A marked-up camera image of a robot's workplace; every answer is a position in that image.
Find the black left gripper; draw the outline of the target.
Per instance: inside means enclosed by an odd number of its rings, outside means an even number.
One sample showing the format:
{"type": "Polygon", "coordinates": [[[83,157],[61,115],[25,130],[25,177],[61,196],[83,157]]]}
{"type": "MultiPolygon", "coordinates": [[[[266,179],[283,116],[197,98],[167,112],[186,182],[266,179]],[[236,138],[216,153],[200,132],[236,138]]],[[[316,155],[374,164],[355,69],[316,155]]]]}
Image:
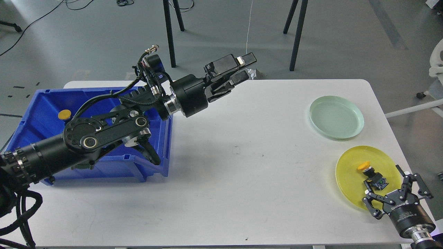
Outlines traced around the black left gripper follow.
{"type": "Polygon", "coordinates": [[[206,76],[197,78],[189,74],[172,82],[170,89],[179,102],[183,115],[189,118],[206,109],[209,103],[230,94],[236,85],[250,77],[246,71],[237,71],[256,62],[257,59],[253,53],[238,57],[229,54],[205,65],[206,76]],[[217,77],[222,78],[213,83],[207,79],[217,77]]]}

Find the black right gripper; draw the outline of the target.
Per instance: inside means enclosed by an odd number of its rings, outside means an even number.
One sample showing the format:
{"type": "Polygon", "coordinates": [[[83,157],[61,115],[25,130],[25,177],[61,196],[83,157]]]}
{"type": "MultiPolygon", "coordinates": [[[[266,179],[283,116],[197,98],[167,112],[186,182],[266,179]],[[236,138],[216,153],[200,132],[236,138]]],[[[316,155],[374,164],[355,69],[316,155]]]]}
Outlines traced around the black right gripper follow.
{"type": "Polygon", "coordinates": [[[405,239],[431,239],[431,232],[436,229],[436,226],[419,200],[423,198],[433,199],[434,196],[419,174],[404,172],[399,165],[396,165],[396,169],[403,177],[399,190],[381,196],[374,193],[367,180],[364,180],[363,183],[367,190],[362,202],[375,219],[381,219],[386,213],[400,237],[405,239]],[[417,192],[422,197],[420,199],[412,194],[414,182],[419,187],[417,192]],[[375,208],[372,201],[382,203],[383,211],[375,208]]]}

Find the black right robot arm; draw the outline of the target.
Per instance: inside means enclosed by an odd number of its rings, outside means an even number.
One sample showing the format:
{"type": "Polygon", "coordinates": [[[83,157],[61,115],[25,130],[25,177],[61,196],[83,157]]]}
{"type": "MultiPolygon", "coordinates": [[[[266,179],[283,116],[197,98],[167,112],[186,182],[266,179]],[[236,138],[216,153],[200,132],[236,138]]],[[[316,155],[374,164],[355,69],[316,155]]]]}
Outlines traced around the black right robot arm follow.
{"type": "Polygon", "coordinates": [[[413,240],[412,249],[441,249],[442,244],[431,236],[436,225],[420,204],[420,198],[412,193],[413,183],[418,184],[418,194],[422,199],[431,199],[433,195],[419,174],[404,172],[399,165],[396,168],[403,177],[400,189],[382,196],[372,188],[385,188],[388,185],[385,177],[375,172],[369,161],[359,165],[358,170],[367,176],[364,180],[367,190],[362,202],[374,218],[379,220],[388,215],[400,237],[413,240]]]}

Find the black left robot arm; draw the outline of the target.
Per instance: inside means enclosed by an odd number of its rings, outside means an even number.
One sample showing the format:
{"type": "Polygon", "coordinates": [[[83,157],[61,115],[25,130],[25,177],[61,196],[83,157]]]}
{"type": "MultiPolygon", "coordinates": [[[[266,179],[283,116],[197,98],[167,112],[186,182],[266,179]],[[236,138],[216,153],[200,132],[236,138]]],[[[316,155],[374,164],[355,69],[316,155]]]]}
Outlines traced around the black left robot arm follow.
{"type": "Polygon", "coordinates": [[[61,134],[1,155],[1,216],[16,209],[16,220],[1,228],[1,235],[21,230],[25,245],[1,239],[5,246],[34,249],[28,220],[43,203],[31,183],[54,179],[54,174],[77,165],[93,166],[120,145],[133,148],[154,165],[161,159],[149,142],[150,121],[145,112],[155,109],[162,120],[181,111],[187,118],[209,103],[231,93],[249,79],[246,68],[257,59],[253,53],[226,55],[204,67],[205,75],[193,74],[173,81],[165,72],[153,45],[134,66],[136,79],[124,89],[87,100],[68,118],[61,134]]]}

